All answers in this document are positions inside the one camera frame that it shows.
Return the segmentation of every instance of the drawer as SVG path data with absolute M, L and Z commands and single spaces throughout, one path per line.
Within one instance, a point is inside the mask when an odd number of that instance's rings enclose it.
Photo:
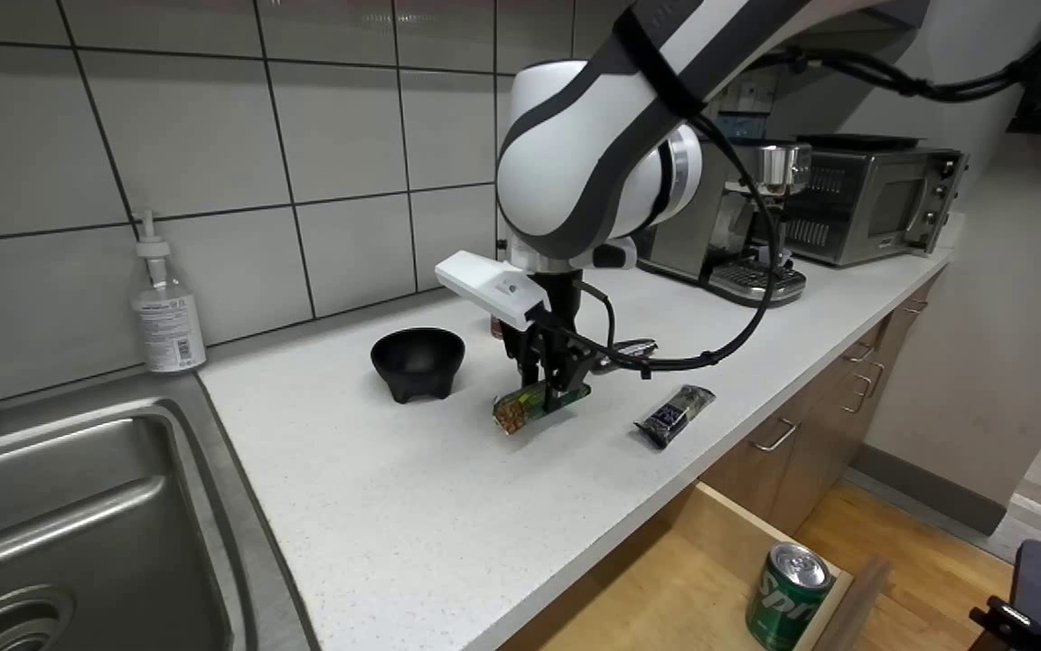
M 757 644 L 743 630 L 743 606 L 767 548 L 780 540 L 788 534 L 716 488 L 695 486 L 529 622 L 506 647 L 754 651 Z M 830 570 L 835 586 L 797 647 L 849 647 L 854 627 L 860 627 L 860 615 L 842 603 L 854 580 L 838 569 Z
M 790 462 L 790 438 L 797 435 L 797 399 L 790 399 L 776 417 L 762 421 L 749 438 L 741 438 L 724 458 L 716 458 L 700 480 L 749 515 L 772 520 L 772 505 L 780 497 L 780 480 Z

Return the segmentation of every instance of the tile grout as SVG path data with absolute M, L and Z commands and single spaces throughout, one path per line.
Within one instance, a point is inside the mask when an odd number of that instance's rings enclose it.
M 497 160 L 497 0 L 492 0 L 492 184 L 497 184 L 495 160 Z M 497 218 L 492 200 L 492 248 L 497 245 Z
M 259 54 L 263 54 L 263 84 L 267 84 L 269 118 L 275 118 L 279 165 L 282 165 L 282 180 L 285 180 L 285 190 L 288 190 L 288 204 L 294 204 L 294 231 L 295 231 L 295 248 L 300 248 L 306 317 L 314 317 L 319 307 L 314 307 L 314 286 L 312 286 L 312 266 L 306 266 L 303 224 L 300 224 L 300 209 L 295 209 L 294 164 L 288 164 L 288 143 L 285 143 L 285 135 L 282 135 L 275 76 L 269 76 L 269 63 L 267 63 L 263 16 L 259 16 L 257 0 L 253 0 L 253 20 L 257 20 Z
M 406 209 L 409 209 L 409 248 L 413 248 L 413 289 L 419 294 L 419 252 L 414 252 L 414 205 L 413 205 L 413 164 L 409 164 L 409 113 L 406 113 L 406 70 L 400 70 L 400 25 L 398 25 L 398 0 L 386 0 L 389 10 L 389 63 L 398 78 L 398 113 L 400 113 L 400 164 L 406 164 Z
M 409 73 L 450 73 L 450 76 L 497 76 L 497 70 L 454 70 L 454 64 L 380 64 L 380 63 L 326 63 L 326 59 L 267 59 L 267 54 L 227 54 L 227 52 L 141 52 L 141 47 L 82 47 L 82 43 L 25 43 L 0 39 L 13 52 L 80 52 L 80 54 L 121 54 L 121 59 L 207 59 L 207 63 L 269 63 L 269 64 L 326 64 L 326 70 L 409 70 Z
M 72 32 L 72 18 L 63 16 L 60 0 L 54 0 L 54 10 L 59 10 L 59 20 L 63 30 L 63 43 L 72 52 L 75 73 L 80 73 L 80 84 L 82 84 L 82 93 L 85 93 L 85 110 L 91 110 L 91 118 L 94 118 L 94 129 L 98 129 L 98 140 L 101 140 L 101 151 L 108 154 L 113 180 L 115 180 L 115 190 L 119 190 L 119 204 L 121 204 L 121 212 L 126 212 L 126 224 L 130 224 L 130 239 L 136 239 L 130 195 L 126 195 L 126 184 L 121 184 L 121 174 L 119 174 L 119 160 L 115 160 L 113 139 L 108 139 L 108 129 L 101 124 L 101 113 L 98 113 L 98 99 L 94 99 L 94 86 L 91 86 L 91 76 L 85 76 L 85 63 L 80 54 L 80 39 Z
M 579 0 L 568 0 L 568 59 L 579 54 Z
M 312 316 L 300 317 L 300 322 L 288 322 L 288 325 L 275 325 L 275 329 L 247 331 L 247 335 L 236 335 L 236 341 L 220 341 L 220 344 L 214 344 L 214 348 L 239 344 L 239 341 L 257 341 L 257 335 L 267 335 L 267 331 L 279 331 L 279 329 L 295 329 L 295 325 L 306 325 L 306 322 L 341 317 L 341 316 L 365 311 L 365 307 L 380 307 L 380 305 L 398 305 L 398 301 L 422 297 L 422 294 L 436 294 L 436 289 L 422 289 L 422 286 L 419 286 L 419 266 L 414 266 L 414 264 L 419 264 L 419 252 L 414 252 L 414 209 L 413 209 L 413 200 L 414 200 L 414 195 L 430 195 L 430 190 L 495 187 L 495 169 L 492 169 L 492 176 L 483 176 L 483 180 L 413 187 L 409 114 L 406 114 L 406 76 L 409 76 L 409 73 L 479 76 L 479 78 L 489 76 L 489 78 L 492 78 L 492 135 L 497 139 L 497 78 L 509 76 L 509 73 L 497 70 L 497 0 L 492 0 L 492 64 L 489 64 L 489 70 L 406 64 L 406 63 L 400 63 L 400 30 L 398 30 L 398 20 L 389 20 L 389 32 L 395 32 L 395 63 L 389 63 L 389 64 L 373 64 L 373 63 L 314 63 L 314 59 L 269 59 L 269 54 L 267 54 L 267 36 L 263 36 L 263 10 L 259 10 L 259 4 L 253 4 L 253 25 L 257 25 L 259 54 L 82 47 L 82 43 L 75 43 L 72 18 L 68 18 L 68 10 L 63 10 L 63 0 L 54 0 L 54 4 L 59 4 L 59 18 L 60 18 L 60 30 L 63 30 L 63 43 L 0 39 L 0 47 L 13 47 L 13 52 L 63 52 L 63 54 L 72 54 L 72 64 L 75 64 L 75 76 L 80 76 L 80 84 L 82 84 L 82 93 L 85 93 L 85 106 L 91 106 L 91 118 L 94 118 L 98 139 L 101 139 L 101 143 L 103 143 L 108 169 L 113 169 L 113 180 L 115 180 L 115 190 L 119 190 L 119 204 L 121 204 L 121 212 L 126 212 L 126 218 L 121 218 L 121 221 L 103 221 L 103 224 L 68 224 L 68 228 L 41 228 L 41 231 L 2 231 L 0 242 L 2 242 L 2 239 L 44 239 L 44 236 L 108 231 L 108 228 L 130 228 L 130 236 L 136 236 L 133 204 L 130 204 L 130 195 L 126 195 L 126 184 L 121 184 L 121 174 L 119 174 L 119 160 L 115 160 L 113 139 L 108 139 L 108 129 L 103 129 L 103 113 L 101 113 L 101 106 L 98 106 L 98 99 L 94 99 L 94 86 L 91 86 L 91 73 L 85 73 L 85 59 L 91 59 L 91 54 L 259 63 L 259 64 L 263 64 L 267 99 L 269 99 L 275 140 L 279 140 L 279 160 L 282 160 L 288 204 L 231 205 L 231 209 L 198 209 L 198 212 L 163 212 L 163 221 L 169 224 L 169 221 L 207 221 L 207 218 L 236 218 L 236 212 L 259 212 L 259 209 L 294 209 L 294 228 L 295 228 L 295 245 L 300 245 L 303 286 L 306 286 L 306 311 L 312 311 Z M 332 200 L 295 200 L 295 190 L 294 190 L 294 165 L 288 165 L 285 135 L 282 135 L 279 89 L 275 89 L 275 64 L 389 70 L 395 78 L 398 78 L 406 187 L 395 187 L 395 190 L 365 190 L 365 195 L 332 195 Z M 348 311 L 319 316 L 319 311 L 314 311 L 314 286 L 312 286 L 312 266 L 306 266 L 303 228 L 300 228 L 300 212 L 295 212 L 295 209 L 300 209 L 300 205 L 332 205 L 332 204 L 386 200 L 386 195 L 406 195 L 406 204 L 409 204 L 413 294 L 400 294 L 400 297 L 389 297 L 389 301 L 357 305 L 357 307 L 348 307 Z M 91 381 L 101 381 L 101 376 L 113 376 L 113 372 L 130 372 L 130 369 L 136 369 L 136 366 L 115 366 L 115 369 L 103 369 L 103 372 L 85 372 L 85 376 L 75 376 L 75 381 L 44 383 L 44 387 L 33 387 L 33 389 L 2 393 L 0 400 L 25 399 L 25 393 L 41 393 L 41 389 L 54 389 L 54 387 L 72 387 L 72 383 L 91 383 Z
M 239 212 L 267 212 L 267 209 L 300 209 L 300 205 L 332 205 L 332 204 L 367 204 L 367 200 L 389 200 L 389 195 L 436 195 L 436 190 L 462 190 L 462 187 L 492 187 L 495 180 L 465 180 L 465 184 L 432 184 L 432 187 L 398 187 L 398 190 L 365 190 L 365 195 L 332 195 L 332 200 L 303 200 L 303 204 L 259 204 L 259 205 L 236 205 L 236 209 L 201 209 L 201 212 L 155 212 L 155 221 L 218 221 L 218 218 L 239 218 Z M 72 231 L 108 231 L 108 228 L 133 228 L 130 218 L 121 221 L 98 221 L 98 224 L 68 224 L 68 228 L 44 228 L 44 231 L 0 231 L 2 239 L 44 239 L 44 236 L 72 236 Z

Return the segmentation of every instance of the open drawer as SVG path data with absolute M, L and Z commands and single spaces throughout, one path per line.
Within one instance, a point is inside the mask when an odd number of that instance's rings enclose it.
M 707 486 L 695 486 L 668 509 L 627 534 L 583 583 L 529 622 L 506 647 L 716 647 L 754 651 L 743 630 L 762 558 L 788 540 Z M 797 647 L 849 647 L 878 570 L 835 586 L 815 606 Z

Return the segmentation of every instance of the wall tile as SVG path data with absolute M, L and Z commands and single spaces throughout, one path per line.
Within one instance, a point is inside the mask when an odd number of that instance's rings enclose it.
M 495 70 L 571 59 L 571 0 L 497 0 Z
M 259 63 L 82 54 L 133 209 L 285 204 Z
M 454 248 L 495 256 L 495 190 L 492 187 L 450 187 L 414 190 L 414 274 L 419 289 L 436 286 L 436 259 Z
M 141 363 L 130 228 L 0 239 L 0 399 Z
M 126 221 L 63 52 L 0 47 L 0 236 Z
M 609 36 L 624 8 L 627 0 L 574 0 L 571 54 L 594 59 L 594 52 Z
M 492 76 L 406 73 L 413 187 L 492 180 Z
M 395 63 L 389 0 L 259 4 L 267 59 Z
M 163 221 L 210 344 L 312 317 L 294 209 Z
M 509 135 L 512 76 L 495 76 L 495 148 Z
M 269 73 L 300 204 L 406 187 L 389 70 L 275 64 Z
M 253 0 L 60 0 L 82 47 L 259 54 Z
M 54 0 L 0 0 L 0 39 L 63 43 Z
M 300 228 L 319 316 L 414 289 L 406 195 L 300 205 Z
M 398 0 L 400 64 L 492 70 L 492 4 Z

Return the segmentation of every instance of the black bowl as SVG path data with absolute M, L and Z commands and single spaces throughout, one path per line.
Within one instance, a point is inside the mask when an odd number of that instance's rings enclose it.
M 395 400 L 449 399 L 462 341 L 449 329 L 400 329 L 373 348 L 373 366 Z

